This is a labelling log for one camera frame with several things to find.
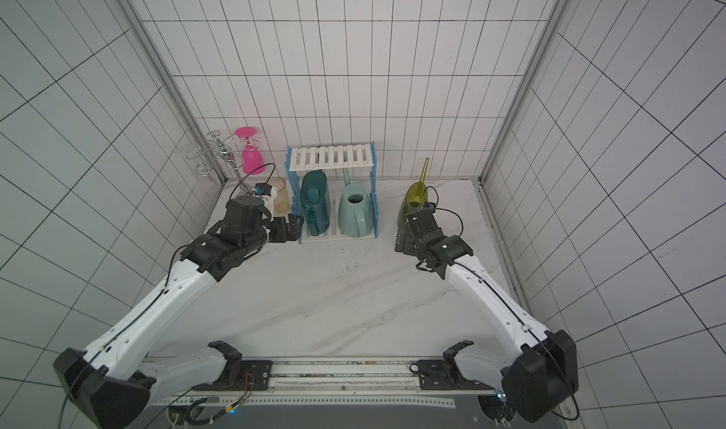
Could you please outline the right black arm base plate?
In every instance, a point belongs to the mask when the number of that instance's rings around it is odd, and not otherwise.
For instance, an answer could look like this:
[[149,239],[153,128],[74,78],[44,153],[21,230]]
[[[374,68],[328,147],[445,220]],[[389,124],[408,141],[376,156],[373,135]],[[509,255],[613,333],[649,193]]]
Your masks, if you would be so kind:
[[456,355],[472,345],[470,340],[460,341],[444,351],[441,359],[417,360],[408,369],[418,377],[419,388],[423,390],[475,389],[476,382],[466,380],[455,362]]

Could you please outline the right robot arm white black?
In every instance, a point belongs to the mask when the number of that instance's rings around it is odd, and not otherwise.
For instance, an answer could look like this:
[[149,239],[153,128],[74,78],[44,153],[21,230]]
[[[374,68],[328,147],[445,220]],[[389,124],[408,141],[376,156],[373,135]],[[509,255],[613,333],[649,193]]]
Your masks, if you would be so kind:
[[447,236],[436,211],[421,208],[406,216],[405,242],[419,271],[435,273],[467,295],[482,311],[502,345],[491,356],[471,340],[448,348],[439,360],[417,360],[410,371],[421,389],[487,389],[479,397],[484,414],[496,423],[520,416],[528,423],[555,413],[579,389],[577,347],[567,332],[552,332],[521,307],[480,264],[457,235]]

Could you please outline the dark teal watering can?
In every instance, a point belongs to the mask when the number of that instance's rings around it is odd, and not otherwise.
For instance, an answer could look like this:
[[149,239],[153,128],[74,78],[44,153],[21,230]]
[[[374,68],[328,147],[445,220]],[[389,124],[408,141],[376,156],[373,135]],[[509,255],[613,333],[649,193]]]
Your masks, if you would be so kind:
[[327,176],[323,171],[311,171],[304,176],[301,204],[309,234],[317,237],[327,232],[331,222],[331,202]]

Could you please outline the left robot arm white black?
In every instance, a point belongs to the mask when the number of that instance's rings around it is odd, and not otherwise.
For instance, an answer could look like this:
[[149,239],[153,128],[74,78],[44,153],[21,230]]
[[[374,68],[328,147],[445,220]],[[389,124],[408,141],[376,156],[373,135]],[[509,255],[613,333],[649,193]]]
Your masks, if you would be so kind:
[[98,428],[125,428],[148,406],[175,393],[251,385],[242,354],[212,341],[187,357],[144,362],[151,348],[183,312],[267,243],[296,241],[302,217],[273,216],[266,196],[236,196],[223,219],[172,255],[168,275],[85,349],[68,348],[53,368],[65,398]]

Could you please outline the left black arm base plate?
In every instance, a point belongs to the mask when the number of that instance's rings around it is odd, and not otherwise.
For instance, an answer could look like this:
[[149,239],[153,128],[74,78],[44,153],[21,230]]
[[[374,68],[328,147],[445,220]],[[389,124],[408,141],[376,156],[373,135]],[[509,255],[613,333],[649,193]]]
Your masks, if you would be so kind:
[[210,384],[193,387],[194,391],[264,391],[270,383],[273,362],[270,360],[245,360],[242,353],[228,343],[217,340],[208,348],[221,353],[225,360],[219,378]]

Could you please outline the mint green watering can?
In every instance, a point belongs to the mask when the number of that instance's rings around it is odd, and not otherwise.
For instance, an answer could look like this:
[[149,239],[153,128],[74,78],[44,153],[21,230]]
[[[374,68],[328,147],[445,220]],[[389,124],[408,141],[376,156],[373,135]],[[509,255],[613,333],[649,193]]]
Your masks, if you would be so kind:
[[340,231],[351,238],[361,238],[374,230],[374,207],[366,190],[353,183],[349,170],[343,169],[345,188],[338,207]]

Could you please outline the olive green translucent watering can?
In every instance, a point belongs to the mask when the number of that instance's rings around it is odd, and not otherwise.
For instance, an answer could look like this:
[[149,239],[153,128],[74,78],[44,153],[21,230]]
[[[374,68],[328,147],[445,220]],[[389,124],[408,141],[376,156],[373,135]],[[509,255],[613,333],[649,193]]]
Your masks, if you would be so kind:
[[428,174],[429,158],[426,158],[423,163],[423,170],[419,179],[408,188],[401,204],[397,218],[397,227],[399,230],[406,228],[406,216],[412,211],[421,209],[428,201],[425,180]]

